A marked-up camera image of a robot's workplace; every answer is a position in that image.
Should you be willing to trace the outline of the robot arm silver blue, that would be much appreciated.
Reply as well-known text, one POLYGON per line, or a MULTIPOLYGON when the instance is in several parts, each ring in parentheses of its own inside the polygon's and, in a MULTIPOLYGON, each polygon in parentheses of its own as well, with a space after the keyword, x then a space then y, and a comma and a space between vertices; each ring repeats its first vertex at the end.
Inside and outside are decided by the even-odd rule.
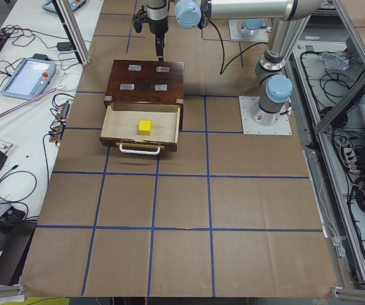
POLYGON ((321 1, 175 1, 174 4, 177 23, 185 29, 203 29, 216 20, 228 20, 233 22, 232 37, 266 45, 255 66, 261 96, 250 115, 262 126, 274 125, 293 90, 284 66, 321 1))

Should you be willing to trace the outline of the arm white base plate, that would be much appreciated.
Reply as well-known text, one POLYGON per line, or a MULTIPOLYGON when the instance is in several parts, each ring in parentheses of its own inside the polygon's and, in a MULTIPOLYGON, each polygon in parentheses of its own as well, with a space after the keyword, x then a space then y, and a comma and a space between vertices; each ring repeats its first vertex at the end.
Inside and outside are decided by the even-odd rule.
POLYGON ((285 105, 278 113, 269 114, 259 107, 259 97, 239 96, 238 100, 244 135, 292 135, 289 116, 282 115, 285 105))
POLYGON ((268 26, 263 18, 229 20, 232 41, 268 42, 268 26))

